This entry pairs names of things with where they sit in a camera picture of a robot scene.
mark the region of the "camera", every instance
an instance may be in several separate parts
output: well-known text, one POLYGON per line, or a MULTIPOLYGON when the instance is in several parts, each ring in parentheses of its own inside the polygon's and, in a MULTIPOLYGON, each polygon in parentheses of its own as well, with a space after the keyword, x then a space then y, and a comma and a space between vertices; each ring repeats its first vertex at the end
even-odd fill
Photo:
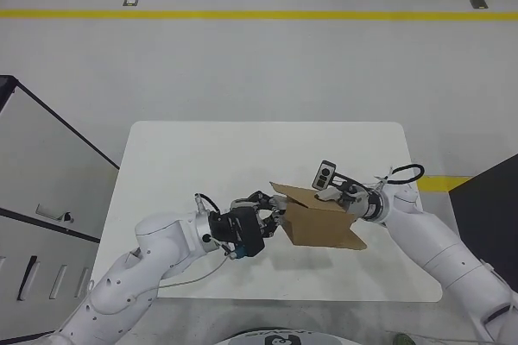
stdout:
POLYGON ((335 173, 336 165, 328 160, 323 160, 322 163, 320 163, 317 176, 314 178, 313 188, 319 191, 328 188, 328 185, 332 182, 335 173))

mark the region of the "door handle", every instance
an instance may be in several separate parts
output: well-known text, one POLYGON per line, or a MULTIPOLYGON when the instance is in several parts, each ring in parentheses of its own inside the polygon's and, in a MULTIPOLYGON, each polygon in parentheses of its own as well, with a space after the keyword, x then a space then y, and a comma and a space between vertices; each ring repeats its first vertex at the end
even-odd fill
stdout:
POLYGON ((59 216, 55 216, 52 214, 53 212, 50 212, 50 209, 45 208, 41 204, 38 204, 38 206, 36 206, 35 213, 39 216, 45 216, 48 219, 55 220, 56 222, 75 222, 75 218, 73 218, 71 212, 65 212, 59 216))

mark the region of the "yellow floor line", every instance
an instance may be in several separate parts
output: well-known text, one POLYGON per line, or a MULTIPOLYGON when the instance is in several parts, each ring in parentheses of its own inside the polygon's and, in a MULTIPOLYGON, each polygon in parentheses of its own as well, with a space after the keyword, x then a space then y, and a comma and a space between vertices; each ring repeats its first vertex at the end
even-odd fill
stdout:
POLYGON ((462 185, 471 179, 466 176, 424 176, 416 182, 419 191, 444 191, 462 185))
POLYGON ((0 18, 34 19, 217 19, 217 20, 323 20, 518 22, 518 12, 373 12, 295 10, 138 10, 138 9, 0 9, 0 18))

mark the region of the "box flap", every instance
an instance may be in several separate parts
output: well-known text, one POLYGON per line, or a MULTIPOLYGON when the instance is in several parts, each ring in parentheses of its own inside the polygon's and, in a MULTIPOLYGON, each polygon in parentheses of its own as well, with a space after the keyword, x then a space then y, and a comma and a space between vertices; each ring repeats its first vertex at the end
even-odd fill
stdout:
POLYGON ((292 198, 300 204, 308 207, 309 209, 315 210, 331 210, 335 212, 344 212, 335 201, 320 201, 314 197, 317 191, 312 189, 305 189, 299 187, 292 187, 291 185, 278 185, 276 183, 271 182, 270 185, 273 186, 273 189, 280 194, 284 194, 285 196, 292 198))

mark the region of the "cardboard box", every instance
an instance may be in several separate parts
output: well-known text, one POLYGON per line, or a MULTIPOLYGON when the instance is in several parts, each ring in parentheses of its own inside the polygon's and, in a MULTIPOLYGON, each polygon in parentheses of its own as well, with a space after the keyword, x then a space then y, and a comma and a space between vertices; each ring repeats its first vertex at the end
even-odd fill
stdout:
POLYGON ((282 226, 295 246, 366 249, 366 244, 350 230, 356 217, 345 213, 335 201, 320 201, 317 191, 270 183, 287 196, 282 226))

